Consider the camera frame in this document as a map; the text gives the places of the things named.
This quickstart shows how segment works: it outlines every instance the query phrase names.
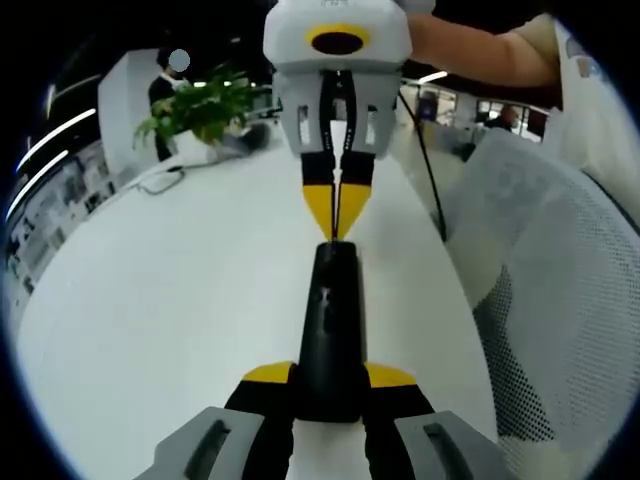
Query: black cable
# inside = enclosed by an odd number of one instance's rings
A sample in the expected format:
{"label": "black cable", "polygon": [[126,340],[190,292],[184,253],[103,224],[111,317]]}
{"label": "black cable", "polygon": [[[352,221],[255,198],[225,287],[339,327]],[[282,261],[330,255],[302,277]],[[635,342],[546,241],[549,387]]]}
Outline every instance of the black cable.
{"label": "black cable", "polygon": [[404,104],[404,107],[407,109],[407,112],[409,112],[409,115],[411,116],[411,120],[413,120],[413,125],[416,129],[416,132],[418,133],[418,141],[420,142],[420,149],[422,150],[424,163],[427,164],[427,170],[429,171],[429,178],[431,179],[431,188],[433,189],[433,196],[436,199],[436,207],[438,208],[438,221],[439,221],[438,227],[440,230],[440,238],[442,239],[443,242],[446,242],[447,241],[447,225],[444,221],[444,213],[442,212],[442,205],[440,204],[440,195],[438,195],[438,187],[436,187],[436,180],[433,176],[433,170],[431,169],[431,162],[429,162],[429,156],[427,155],[427,147],[424,144],[422,129],[420,128],[418,119],[411,111],[411,108],[409,108],[409,104],[407,103],[405,98],[402,96],[402,93],[398,92],[398,96],[400,97],[400,100],[402,100],[402,103]]}

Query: black handle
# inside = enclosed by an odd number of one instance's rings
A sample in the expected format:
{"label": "black handle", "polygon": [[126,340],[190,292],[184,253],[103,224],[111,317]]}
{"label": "black handle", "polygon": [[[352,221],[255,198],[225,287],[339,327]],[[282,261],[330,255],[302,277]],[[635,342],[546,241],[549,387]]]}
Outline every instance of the black handle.
{"label": "black handle", "polygon": [[301,420],[350,423],[361,416],[367,386],[361,292],[356,246],[318,246],[300,361],[293,371]]}

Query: potted plant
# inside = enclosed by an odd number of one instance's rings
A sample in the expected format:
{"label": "potted plant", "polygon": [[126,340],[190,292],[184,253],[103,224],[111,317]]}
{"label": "potted plant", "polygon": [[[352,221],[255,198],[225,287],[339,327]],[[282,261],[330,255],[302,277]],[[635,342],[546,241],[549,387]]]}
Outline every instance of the potted plant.
{"label": "potted plant", "polygon": [[151,117],[138,126],[135,140],[146,142],[155,132],[166,142],[173,139],[181,154],[210,160],[225,131],[245,126],[254,91],[243,76],[223,65],[211,72],[205,85],[187,84],[173,97],[155,102]]}

